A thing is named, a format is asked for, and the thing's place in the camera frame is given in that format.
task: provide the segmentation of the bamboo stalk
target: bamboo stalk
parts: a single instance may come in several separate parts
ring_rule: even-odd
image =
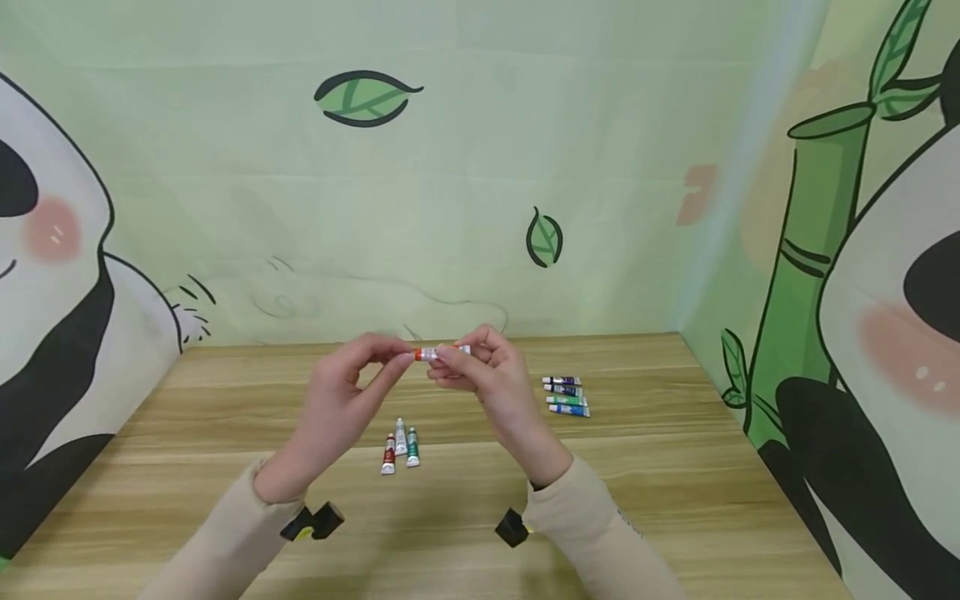
[[[830,382],[832,366],[817,320],[820,294],[856,211],[871,103],[818,115],[793,127],[793,179],[770,290],[750,364],[751,422],[744,430],[760,447],[783,441],[777,386],[800,376]]]

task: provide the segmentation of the sleeve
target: sleeve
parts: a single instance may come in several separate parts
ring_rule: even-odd
[[[233,483],[193,538],[163,567],[140,600],[236,600],[286,544],[280,531],[303,499],[268,505],[253,490],[262,461]]]
[[[677,577],[579,457],[551,486],[528,489],[523,522],[551,539],[594,600],[685,600]]]

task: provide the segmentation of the wooden table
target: wooden table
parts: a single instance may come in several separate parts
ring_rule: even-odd
[[[691,598],[850,598],[678,336],[517,344],[537,382],[584,378],[593,417],[548,418]],[[0,575],[0,596],[133,598],[241,470],[284,441],[330,348],[191,350]],[[547,540],[511,549],[493,533],[524,506],[522,474],[474,398],[433,387],[424,369],[311,491],[311,506],[333,500],[347,522],[291,544],[245,598],[585,597]],[[417,427],[423,465],[381,477],[397,417]]]

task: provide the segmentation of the green leaf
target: green leaf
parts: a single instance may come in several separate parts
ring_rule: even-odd
[[[328,118],[351,127],[378,127],[396,119],[411,94],[423,91],[376,71],[349,71],[327,79],[313,95]]]
[[[881,91],[903,72],[917,43],[917,35],[924,22],[931,0],[906,0],[897,13],[887,37],[876,55],[870,75],[870,100],[876,101]]]
[[[541,215],[534,206],[534,218],[527,228],[527,253],[539,267],[546,269],[557,264],[564,249],[564,232],[560,224],[547,215]]]
[[[720,397],[723,398],[723,403],[726,404],[728,408],[739,410],[747,407],[747,398],[743,395],[743,392],[736,388],[729,388]]]
[[[730,383],[742,395],[746,396],[747,386],[747,360],[744,357],[743,344],[740,338],[729,329],[724,329],[720,333],[720,343],[723,345],[723,364],[727,369],[727,377]]]
[[[895,82],[876,97],[876,113],[884,121],[905,121],[927,110],[939,96],[940,76]]]

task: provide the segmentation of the hand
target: hand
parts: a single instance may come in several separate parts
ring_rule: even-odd
[[[353,447],[413,363],[412,351],[398,338],[366,333],[321,358],[310,374],[296,432],[253,480],[260,499],[279,504],[302,495]],[[361,390],[360,371],[371,363],[383,367]]]
[[[523,355],[488,324],[455,345],[470,345],[470,354],[438,347],[441,360],[430,364],[427,376],[442,388],[476,394],[496,440],[534,485],[548,486],[560,479],[573,455],[543,419]]]

